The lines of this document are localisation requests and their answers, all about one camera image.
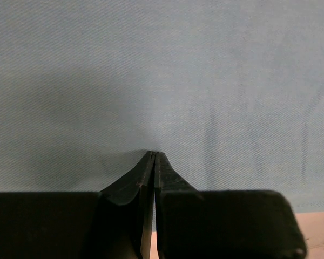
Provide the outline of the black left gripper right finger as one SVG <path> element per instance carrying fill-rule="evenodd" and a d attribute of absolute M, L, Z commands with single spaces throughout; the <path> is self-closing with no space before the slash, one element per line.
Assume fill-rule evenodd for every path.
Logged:
<path fill-rule="evenodd" d="M 273 190 L 199 191 L 157 153 L 154 166 L 160 258 L 305 258 L 287 199 Z"/>

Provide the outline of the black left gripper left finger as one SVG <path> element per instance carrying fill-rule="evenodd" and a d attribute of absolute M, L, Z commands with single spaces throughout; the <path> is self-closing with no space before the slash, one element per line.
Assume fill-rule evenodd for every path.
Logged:
<path fill-rule="evenodd" d="M 99 192 L 0 193 L 0 258 L 149 258 L 149 151 Z"/>

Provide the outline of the light blue trousers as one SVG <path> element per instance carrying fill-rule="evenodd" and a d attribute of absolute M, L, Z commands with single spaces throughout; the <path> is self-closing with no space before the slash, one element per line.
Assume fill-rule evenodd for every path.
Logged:
<path fill-rule="evenodd" d="M 0 1 L 0 191 L 195 188 L 324 210 L 324 1 Z"/>

